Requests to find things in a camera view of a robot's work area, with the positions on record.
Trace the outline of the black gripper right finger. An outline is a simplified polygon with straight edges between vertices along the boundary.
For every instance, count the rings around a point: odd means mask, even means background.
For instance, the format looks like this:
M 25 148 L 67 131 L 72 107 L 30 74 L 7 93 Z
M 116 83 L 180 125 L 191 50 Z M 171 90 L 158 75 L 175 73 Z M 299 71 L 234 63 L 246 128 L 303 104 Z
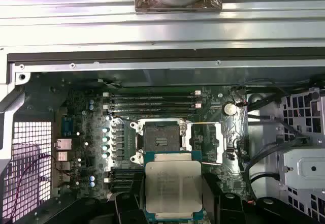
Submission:
M 211 223 L 316 223 L 312 217 L 273 197 L 249 204 L 235 193 L 223 192 L 219 178 L 202 176 L 203 208 Z

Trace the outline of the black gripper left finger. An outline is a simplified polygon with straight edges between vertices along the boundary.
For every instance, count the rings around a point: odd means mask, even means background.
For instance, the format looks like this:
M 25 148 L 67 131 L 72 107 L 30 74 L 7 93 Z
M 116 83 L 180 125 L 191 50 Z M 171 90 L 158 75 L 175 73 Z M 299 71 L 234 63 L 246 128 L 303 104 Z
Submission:
M 131 188 L 113 200 L 81 198 L 52 215 L 45 223 L 146 223 L 140 200 L 143 197 L 143 173 L 135 173 Z

